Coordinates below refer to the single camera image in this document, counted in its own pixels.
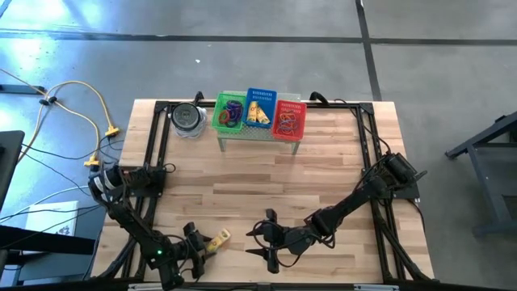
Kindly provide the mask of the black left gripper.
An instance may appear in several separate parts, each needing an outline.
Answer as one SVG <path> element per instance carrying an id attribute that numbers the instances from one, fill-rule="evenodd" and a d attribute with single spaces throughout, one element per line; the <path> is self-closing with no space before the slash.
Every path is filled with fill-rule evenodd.
<path id="1" fill-rule="evenodd" d="M 216 250 L 206 248 L 206 243 L 209 243 L 212 238 L 202 235 L 195 227 L 194 222 L 188 222 L 183 227 L 183 234 L 185 235 L 183 251 L 179 255 L 179 259 L 183 262 L 179 266 L 178 272 L 183 265 L 190 259 L 192 262 L 191 276 L 194 279 L 199 279 L 204 274 L 204 264 L 206 259 L 204 256 L 214 256 Z"/>

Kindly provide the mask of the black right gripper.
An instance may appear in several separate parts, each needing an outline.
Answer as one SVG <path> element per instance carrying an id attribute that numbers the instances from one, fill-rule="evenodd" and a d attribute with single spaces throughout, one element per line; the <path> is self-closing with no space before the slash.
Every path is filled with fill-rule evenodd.
<path id="1" fill-rule="evenodd" d="M 265 241 L 270 246 L 267 249 L 246 249 L 246 253 L 267 259 L 267 270 L 276 274 L 280 271 L 281 265 L 278 251 L 287 249 L 292 255 L 302 255 L 313 244 L 313 231 L 309 226 L 281 226 L 277 223 L 277 213 L 274 209 L 266 209 L 266 218 L 265 226 L 252 229 L 246 235 L 265 235 Z"/>

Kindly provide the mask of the grey-green perforated riser shelf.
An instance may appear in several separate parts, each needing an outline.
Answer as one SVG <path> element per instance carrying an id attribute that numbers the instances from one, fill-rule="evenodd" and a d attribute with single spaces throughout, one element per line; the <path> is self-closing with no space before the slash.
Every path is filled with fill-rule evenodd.
<path id="1" fill-rule="evenodd" d="M 236 95 L 241 97 L 246 97 L 245 91 L 222 91 L 223 94 L 228 95 Z M 287 100 L 287 101 L 301 101 L 300 94 L 294 93 L 280 93 L 279 99 Z M 226 142 L 228 140 L 237 140 L 237 141 L 268 141 L 268 142 L 283 142 L 286 144 L 291 144 L 292 155 L 296 155 L 298 148 L 300 146 L 301 141 L 287 141 L 275 139 L 270 129 L 261 129 L 261 128 L 253 128 L 247 125 L 243 125 L 242 129 L 238 133 L 221 133 L 217 131 L 217 141 L 220 147 L 221 152 L 226 151 Z"/>

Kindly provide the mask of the red plastic basket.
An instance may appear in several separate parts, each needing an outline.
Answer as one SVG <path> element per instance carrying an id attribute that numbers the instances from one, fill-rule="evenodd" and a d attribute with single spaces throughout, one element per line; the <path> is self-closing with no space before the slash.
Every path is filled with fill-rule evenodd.
<path id="1" fill-rule="evenodd" d="M 276 104 L 271 134 L 275 139 L 300 141 L 304 136 L 307 106 L 305 103 L 279 100 Z M 298 121 L 298 128 L 294 135 L 282 134 L 279 131 L 279 115 L 282 112 L 292 112 Z"/>

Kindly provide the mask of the white cylinder device dark top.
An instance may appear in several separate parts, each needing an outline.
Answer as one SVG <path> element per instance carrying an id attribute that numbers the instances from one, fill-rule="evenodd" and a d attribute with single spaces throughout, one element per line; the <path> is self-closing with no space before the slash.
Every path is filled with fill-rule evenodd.
<path id="1" fill-rule="evenodd" d="M 175 128 L 190 132 L 201 121 L 201 113 L 193 103 L 179 103 L 171 112 L 171 121 Z"/>

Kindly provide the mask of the green plastic basket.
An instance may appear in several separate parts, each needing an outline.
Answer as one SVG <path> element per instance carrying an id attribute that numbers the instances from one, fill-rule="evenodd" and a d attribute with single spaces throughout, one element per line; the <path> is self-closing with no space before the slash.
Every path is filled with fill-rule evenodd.
<path id="1" fill-rule="evenodd" d="M 211 126 L 217 130 L 219 133 L 239 133 L 242 130 L 242 119 L 238 122 L 237 126 L 234 128 L 228 128 L 224 124 L 220 124 L 218 120 L 218 116 L 220 112 L 226 109 L 226 103 L 230 100 L 237 100 L 242 104 L 242 109 L 244 113 L 244 103 L 246 101 L 246 97 L 244 95 L 235 95 L 229 93 L 220 93 L 216 99 L 216 104 L 214 107 L 214 111 L 212 114 L 212 123 Z"/>

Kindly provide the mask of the blue plastic basket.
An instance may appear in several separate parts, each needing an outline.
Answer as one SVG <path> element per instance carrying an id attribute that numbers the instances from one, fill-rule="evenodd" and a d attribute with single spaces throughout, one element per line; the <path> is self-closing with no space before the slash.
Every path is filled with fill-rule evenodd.
<path id="1" fill-rule="evenodd" d="M 251 101 L 257 101 L 258 107 L 261 107 L 263 111 L 266 113 L 267 117 L 271 121 L 270 124 L 260 124 L 257 121 L 255 123 L 247 122 L 246 116 L 248 112 L 248 107 Z M 258 89 L 258 88 L 249 88 L 246 93 L 246 101 L 244 104 L 244 113 L 242 116 L 242 121 L 245 125 L 255 128 L 269 129 L 272 126 L 273 117 L 275 115 L 275 107 L 277 101 L 277 92 L 266 90 L 266 89 Z"/>

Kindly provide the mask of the white box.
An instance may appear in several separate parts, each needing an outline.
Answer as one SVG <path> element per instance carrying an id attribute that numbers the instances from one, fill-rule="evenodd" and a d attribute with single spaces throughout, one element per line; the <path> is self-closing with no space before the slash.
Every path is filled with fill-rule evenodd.
<path id="1" fill-rule="evenodd" d="M 28 209 L 25 228 L 45 233 L 74 236 L 78 202 L 33 205 Z"/>

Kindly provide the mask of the black low furniture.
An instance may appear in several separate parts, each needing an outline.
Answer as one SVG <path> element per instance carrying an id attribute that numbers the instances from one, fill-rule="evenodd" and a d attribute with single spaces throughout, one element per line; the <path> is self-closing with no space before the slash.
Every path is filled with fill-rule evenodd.
<path id="1" fill-rule="evenodd" d="M 0 226 L 0 288 L 86 279 L 99 235 L 89 226 L 72 236 Z"/>

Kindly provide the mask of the black floor plate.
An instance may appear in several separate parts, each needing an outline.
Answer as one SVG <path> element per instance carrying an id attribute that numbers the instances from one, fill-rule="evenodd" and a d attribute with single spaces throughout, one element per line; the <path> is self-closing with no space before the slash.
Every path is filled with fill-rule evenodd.
<path id="1" fill-rule="evenodd" d="M 42 86 L 0 84 L 0 93 L 21 95 L 44 95 L 45 88 Z"/>

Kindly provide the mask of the white metal bracket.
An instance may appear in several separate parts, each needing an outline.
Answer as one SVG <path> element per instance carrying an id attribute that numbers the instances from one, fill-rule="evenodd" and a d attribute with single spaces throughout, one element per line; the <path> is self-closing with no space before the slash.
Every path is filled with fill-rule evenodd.
<path id="1" fill-rule="evenodd" d="M 354 284 L 354 291 L 400 291 L 397 285 Z"/>
<path id="2" fill-rule="evenodd" d="M 172 291 L 174 287 L 164 287 L 159 282 L 129 284 L 127 291 Z"/>

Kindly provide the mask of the black aluminium table frame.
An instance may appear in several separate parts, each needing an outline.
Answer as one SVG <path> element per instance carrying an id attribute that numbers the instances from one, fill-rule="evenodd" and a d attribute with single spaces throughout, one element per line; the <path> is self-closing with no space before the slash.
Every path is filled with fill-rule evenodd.
<path id="1" fill-rule="evenodd" d="M 158 195 L 132 198 L 132 205 L 155 230 L 172 240 L 189 222 L 207 236 L 222 229 L 230 232 L 229 241 L 207 261 L 198 287 L 382 282 L 370 205 L 345 219 L 334 248 L 316 244 L 301 257 L 281 251 L 276 274 L 252 254 L 257 244 L 249 232 L 269 208 L 281 224 L 298 226 L 315 210 L 347 196 L 361 171 L 375 162 L 372 130 L 380 130 L 388 149 L 403 151 L 393 103 L 367 105 L 364 132 L 348 105 L 311 103 L 298 150 L 268 141 L 229 141 L 221 149 L 211 127 L 196 139 L 178 137 L 166 114 L 171 106 L 169 100 L 154 99 L 133 104 L 120 164 L 128 169 L 166 164 Z"/>

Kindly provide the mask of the grey-blue metal table frame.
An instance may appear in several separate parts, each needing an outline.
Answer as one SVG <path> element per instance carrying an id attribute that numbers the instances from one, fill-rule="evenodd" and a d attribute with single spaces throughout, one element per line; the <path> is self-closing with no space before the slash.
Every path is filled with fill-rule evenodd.
<path id="1" fill-rule="evenodd" d="M 469 156 L 491 217 L 473 227 L 473 235 L 517 233 L 517 111 L 445 153 L 449 159 L 462 154 Z"/>

